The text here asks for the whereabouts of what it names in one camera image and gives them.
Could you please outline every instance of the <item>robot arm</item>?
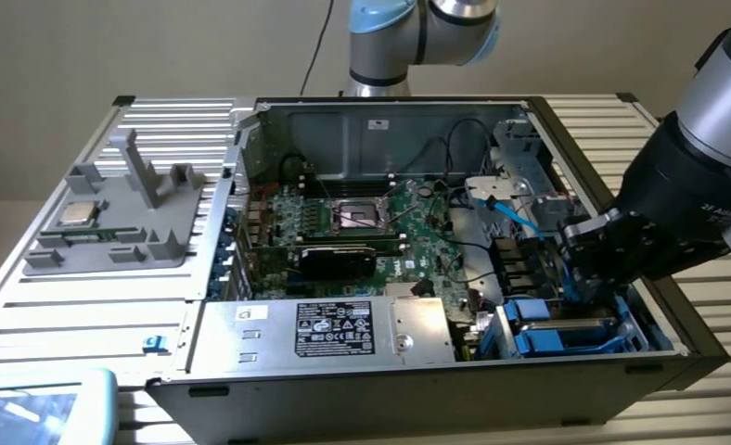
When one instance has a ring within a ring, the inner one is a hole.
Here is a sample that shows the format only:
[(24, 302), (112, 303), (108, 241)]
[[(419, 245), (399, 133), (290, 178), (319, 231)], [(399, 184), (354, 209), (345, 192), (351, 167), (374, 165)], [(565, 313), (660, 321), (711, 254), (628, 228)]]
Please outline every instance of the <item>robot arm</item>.
[(729, 252), (731, 31), (720, 38), (624, 174), (614, 206), (561, 229), (585, 301), (640, 275), (660, 278)]
[(353, 0), (347, 95), (409, 95), (410, 65), (465, 65), (497, 41), (497, 0)]

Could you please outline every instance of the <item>open computer chassis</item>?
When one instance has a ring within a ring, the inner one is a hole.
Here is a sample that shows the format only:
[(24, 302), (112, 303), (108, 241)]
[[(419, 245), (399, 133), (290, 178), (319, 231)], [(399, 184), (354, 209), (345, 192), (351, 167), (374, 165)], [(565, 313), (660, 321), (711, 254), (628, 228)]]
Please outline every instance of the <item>open computer chassis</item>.
[(189, 372), (147, 385), (199, 443), (594, 425), (727, 361), (669, 278), (577, 304), (556, 237), (612, 195), (542, 98), (259, 99), (230, 150)]

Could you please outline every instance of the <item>metal rack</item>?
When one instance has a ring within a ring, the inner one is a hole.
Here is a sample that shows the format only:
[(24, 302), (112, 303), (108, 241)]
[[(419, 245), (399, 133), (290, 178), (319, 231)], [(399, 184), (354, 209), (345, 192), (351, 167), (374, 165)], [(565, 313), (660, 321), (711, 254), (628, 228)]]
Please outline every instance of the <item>metal rack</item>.
[[(616, 95), (546, 98), (616, 193), (624, 169), (654, 129), (654, 118), (637, 102), (622, 102)], [(170, 363), (180, 364), (179, 332), (191, 327), (195, 307), (184, 303), (184, 295), (194, 278), (203, 273), (198, 250), (223, 164), (234, 168), (234, 181), (246, 186), (243, 178), (235, 177), (235, 159), (223, 159), (223, 155), (234, 142), (230, 123), (237, 121), (237, 113), (247, 114), (249, 110), (246, 101), (233, 99), (138, 100), (130, 107), (112, 109), (80, 155), (82, 159), (95, 159), (103, 174), (119, 174), (123, 161), (103, 141), (115, 125), (130, 126), (138, 130), (144, 159), (154, 161), (158, 170), (175, 162), (190, 162), (206, 173), (209, 182), (198, 206), (191, 253), (179, 268), (64, 279), (24, 277), (22, 252), (32, 243), (39, 221), (59, 200), (60, 189), (0, 268), (0, 370), (102, 365), (123, 376), (116, 443), (193, 443), (136, 386), (143, 383), (143, 375), (152, 375)], [(230, 199), (229, 206), (242, 205), (235, 199)], [(679, 273), (674, 279), (731, 354), (731, 255)], [(142, 354), (143, 338), (151, 335), (167, 336), (171, 353)], [(731, 363), (688, 390), (654, 393), (605, 426), (347, 444), (669, 445), (680, 441), (731, 445)]]

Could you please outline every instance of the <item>warning label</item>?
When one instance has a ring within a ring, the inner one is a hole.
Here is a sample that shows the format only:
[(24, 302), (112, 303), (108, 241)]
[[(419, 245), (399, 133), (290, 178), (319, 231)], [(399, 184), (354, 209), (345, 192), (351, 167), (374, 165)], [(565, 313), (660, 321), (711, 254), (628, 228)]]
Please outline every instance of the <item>warning label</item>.
[(370, 301), (299, 303), (294, 352), (299, 357), (373, 354)]

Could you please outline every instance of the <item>green circuit board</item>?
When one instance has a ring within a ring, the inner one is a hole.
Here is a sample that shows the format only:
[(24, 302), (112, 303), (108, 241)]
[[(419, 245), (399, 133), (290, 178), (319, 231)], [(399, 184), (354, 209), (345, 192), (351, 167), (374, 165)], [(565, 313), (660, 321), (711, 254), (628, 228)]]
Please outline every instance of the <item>green circuit board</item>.
[[(466, 279), (465, 273), (453, 266), (448, 270), (448, 276), (445, 274), (460, 249), (441, 239), (426, 222), (429, 214), (442, 217), (442, 199), (419, 197), (417, 189), (421, 186), (433, 185), (417, 179), (386, 198), (386, 217), (395, 220), (382, 230), (366, 227), (335, 228), (333, 207), (337, 199), (306, 198), (294, 187), (283, 187), (266, 202), (251, 206), (251, 211), (259, 210), (258, 218), (253, 214), (251, 221), (258, 220), (262, 227), (251, 236), (255, 241), (251, 250), (254, 298), (357, 298), (397, 295), (397, 292), (409, 295), (409, 286), (426, 278), (433, 283), (434, 295), (444, 301), (449, 318), (454, 321), (469, 320), (469, 311), (460, 310), (460, 302), (468, 296), (468, 286), (456, 283)], [(369, 199), (371, 198), (354, 198), (350, 201), (367, 202)], [(271, 211), (263, 216), (262, 209)], [(297, 269), (297, 259), (307, 246), (298, 243), (298, 235), (306, 238), (323, 237), (326, 242), (334, 242), (335, 237), (345, 237), (346, 246), (394, 249), (397, 255), (378, 256), (375, 273), (365, 279), (306, 282)], [(390, 239), (381, 240), (374, 235)], [(409, 286), (401, 289), (397, 284)]]

